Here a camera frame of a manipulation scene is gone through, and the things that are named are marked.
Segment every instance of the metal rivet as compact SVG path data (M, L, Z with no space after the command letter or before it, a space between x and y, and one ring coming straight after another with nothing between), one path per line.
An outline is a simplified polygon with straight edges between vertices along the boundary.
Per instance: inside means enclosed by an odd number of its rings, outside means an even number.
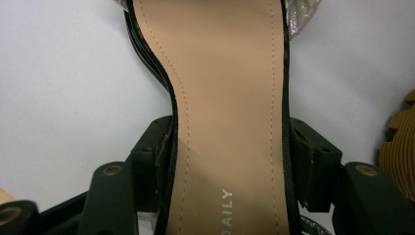
M107 176L116 175L122 172L122 166L119 164L112 164L104 168L103 173Z
M21 213L22 209L16 206L8 207L0 211L0 226L8 224L13 220L17 219Z
M378 172L376 172L376 170L370 166L367 166L365 164L358 164L357 166L354 167L357 171L359 171L360 173L367 175L367 176L376 176L378 175Z

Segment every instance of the white background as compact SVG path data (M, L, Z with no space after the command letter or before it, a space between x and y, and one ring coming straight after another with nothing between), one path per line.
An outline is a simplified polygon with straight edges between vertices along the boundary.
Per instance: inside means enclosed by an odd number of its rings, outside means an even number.
M410 0L323 0L291 43L292 116L343 163L376 162L415 88L414 13ZM0 187L41 211L87 190L95 168L123 161L171 113L111 0L2 1L0 59Z

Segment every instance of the tan insole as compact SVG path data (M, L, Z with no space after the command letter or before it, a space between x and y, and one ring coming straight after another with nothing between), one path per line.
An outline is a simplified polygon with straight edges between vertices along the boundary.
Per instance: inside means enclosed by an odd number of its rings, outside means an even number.
M289 234L281 3L133 4L177 101L178 156L166 234Z

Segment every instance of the insole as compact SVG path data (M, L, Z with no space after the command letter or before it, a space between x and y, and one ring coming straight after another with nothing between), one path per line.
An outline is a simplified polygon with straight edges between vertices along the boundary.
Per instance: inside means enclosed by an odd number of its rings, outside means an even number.
M289 234L281 3L133 4L177 102L178 153L166 234Z

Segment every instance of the shoe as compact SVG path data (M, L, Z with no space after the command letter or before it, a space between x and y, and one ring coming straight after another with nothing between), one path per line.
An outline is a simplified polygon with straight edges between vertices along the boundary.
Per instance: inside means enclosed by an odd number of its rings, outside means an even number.
M168 90L174 140L156 234L300 234L279 1L128 0L132 44Z

